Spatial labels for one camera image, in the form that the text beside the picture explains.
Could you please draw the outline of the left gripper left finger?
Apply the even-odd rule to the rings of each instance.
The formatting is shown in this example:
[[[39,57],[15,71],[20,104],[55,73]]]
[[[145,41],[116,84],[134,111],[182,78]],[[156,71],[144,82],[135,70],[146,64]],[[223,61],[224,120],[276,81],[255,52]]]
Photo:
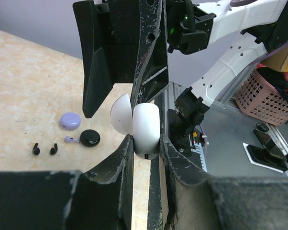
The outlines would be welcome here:
[[[0,230],[129,230],[133,138],[78,170],[0,172]]]

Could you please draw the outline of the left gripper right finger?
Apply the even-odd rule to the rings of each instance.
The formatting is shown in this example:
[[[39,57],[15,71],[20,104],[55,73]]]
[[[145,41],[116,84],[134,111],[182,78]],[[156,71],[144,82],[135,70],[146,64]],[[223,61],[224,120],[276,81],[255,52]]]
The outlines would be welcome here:
[[[180,154],[168,138],[167,230],[288,230],[288,178],[214,177]]]

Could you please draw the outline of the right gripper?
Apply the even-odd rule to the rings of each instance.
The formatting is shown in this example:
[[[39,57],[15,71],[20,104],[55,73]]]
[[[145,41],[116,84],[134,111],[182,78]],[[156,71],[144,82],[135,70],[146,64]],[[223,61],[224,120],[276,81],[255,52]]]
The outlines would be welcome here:
[[[116,83],[133,83],[132,105],[168,85],[164,0],[83,0],[72,5],[84,67],[82,110],[94,116]],[[134,71],[134,45],[138,45]]]

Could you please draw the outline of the white earbud case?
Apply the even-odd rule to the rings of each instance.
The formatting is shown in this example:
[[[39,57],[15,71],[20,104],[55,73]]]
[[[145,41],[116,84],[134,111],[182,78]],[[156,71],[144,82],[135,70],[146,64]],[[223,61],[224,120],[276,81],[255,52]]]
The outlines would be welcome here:
[[[159,152],[160,114],[153,103],[140,103],[132,109],[128,93],[120,96],[110,110],[113,128],[134,140],[134,153],[144,160],[153,160]]]

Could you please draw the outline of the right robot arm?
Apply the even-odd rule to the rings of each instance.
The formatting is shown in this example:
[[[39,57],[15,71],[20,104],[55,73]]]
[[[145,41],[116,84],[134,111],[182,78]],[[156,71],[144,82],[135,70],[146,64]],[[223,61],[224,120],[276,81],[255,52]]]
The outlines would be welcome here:
[[[111,122],[133,136],[133,151],[152,160],[159,152],[160,116],[151,104],[168,86],[168,55],[206,49],[238,33],[236,40],[199,80],[175,101],[170,140],[200,125],[221,91],[248,65],[288,43],[288,0],[92,0],[72,6],[84,66],[83,113],[91,118],[116,83],[131,83],[132,92],[112,106]]]

